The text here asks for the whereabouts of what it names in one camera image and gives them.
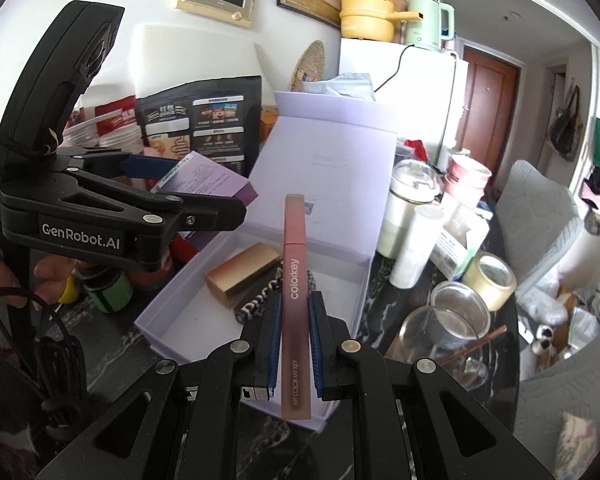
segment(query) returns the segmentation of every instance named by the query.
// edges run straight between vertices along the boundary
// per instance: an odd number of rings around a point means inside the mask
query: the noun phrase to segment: lipstick
[[[282,276],[282,418],[311,418],[304,196],[285,199]]]

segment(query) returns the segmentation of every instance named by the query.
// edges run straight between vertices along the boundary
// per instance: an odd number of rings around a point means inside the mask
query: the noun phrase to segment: gold box
[[[206,286],[227,307],[235,297],[260,276],[277,265],[280,254],[258,242],[206,273]]]

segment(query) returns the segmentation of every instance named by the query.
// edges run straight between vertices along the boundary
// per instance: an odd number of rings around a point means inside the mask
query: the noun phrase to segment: person's hand
[[[75,260],[50,254],[42,258],[34,268],[34,276],[39,283],[34,288],[33,292],[39,295],[42,300],[48,304],[54,304],[64,293],[66,287],[66,279],[71,274],[75,267]],[[11,269],[0,259],[0,287],[2,286],[17,286],[20,283],[11,272]],[[4,298],[7,304],[21,308],[26,305],[27,299],[19,296],[7,296]]]

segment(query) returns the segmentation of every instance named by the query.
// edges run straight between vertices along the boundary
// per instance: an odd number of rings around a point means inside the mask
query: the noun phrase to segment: white canister
[[[397,288],[411,288],[418,283],[444,221],[445,212],[439,205],[419,205],[414,208],[389,283]]]
[[[395,260],[416,206],[430,204],[440,193],[436,171],[419,160],[403,160],[394,167],[389,197],[376,250]]]

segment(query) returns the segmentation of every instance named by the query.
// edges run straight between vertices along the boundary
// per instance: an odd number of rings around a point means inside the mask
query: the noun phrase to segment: doorway
[[[463,59],[469,70],[456,148],[470,150],[495,175],[509,138],[520,69],[469,47]]]
[[[566,72],[567,66],[565,64],[547,67],[545,70],[545,88],[542,91],[540,106],[540,121],[542,121],[541,126],[544,127],[544,132],[548,131],[558,116],[560,108],[564,106],[564,97],[567,93]],[[542,142],[536,169],[543,175],[546,174],[553,153],[554,150],[551,146],[547,142]]]

